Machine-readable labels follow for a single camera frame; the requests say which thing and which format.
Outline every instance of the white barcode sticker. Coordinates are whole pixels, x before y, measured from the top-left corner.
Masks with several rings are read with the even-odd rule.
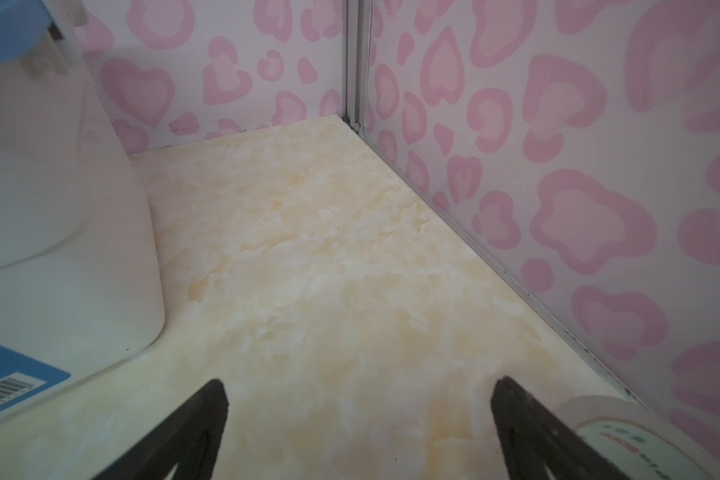
[[[45,380],[39,380],[19,372],[11,373],[9,376],[0,379],[0,405],[43,384],[45,384]]]

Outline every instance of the wall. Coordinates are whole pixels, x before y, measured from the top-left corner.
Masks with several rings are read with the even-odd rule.
[[[720,458],[720,1],[375,0],[365,134]]]
[[[85,4],[78,39],[129,154],[342,110],[340,0]]]

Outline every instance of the silver metal frame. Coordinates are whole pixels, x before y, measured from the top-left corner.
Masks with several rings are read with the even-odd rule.
[[[369,146],[376,155],[392,168],[403,181],[421,197],[434,212],[440,216],[446,225],[456,232],[461,239],[470,246],[483,261],[492,268],[503,281],[505,281],[528,306],[538,314],[557,335],[559,335],[583,360],[592,367],[609,385],[611,385],[623,398],[632,400],[645,408],[650,408],[640,398],[635,396],[616,375],[595,357],[562,323],[560,323],[547,309],[545,309],[528,291],[523,288],[490,254],[475,242],[464,229],[457,225],[450,216],[441,210],[430,197],[417,187],[399,166],[389,162],[371,141],[365,136],[365,102],[367,101],[368,87],[368,54],[371,46],[373,0],[347,0],[346,5],[346,65],[345,65],[345,106],[346,120],[355,130],[360,139]]]

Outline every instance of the yellow marble floor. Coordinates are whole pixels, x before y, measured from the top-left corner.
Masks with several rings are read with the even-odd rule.
[[[133,160],[166,327],[0,424],[0,478],[89,478],[215,377],[219,479],[502,478],[497,378],[615,395],[336,116]]]

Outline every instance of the blue cap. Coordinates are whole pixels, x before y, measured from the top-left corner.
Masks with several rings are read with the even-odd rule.
[[[31,50],[50,23],[41,0],[0,0],[0,63]]]

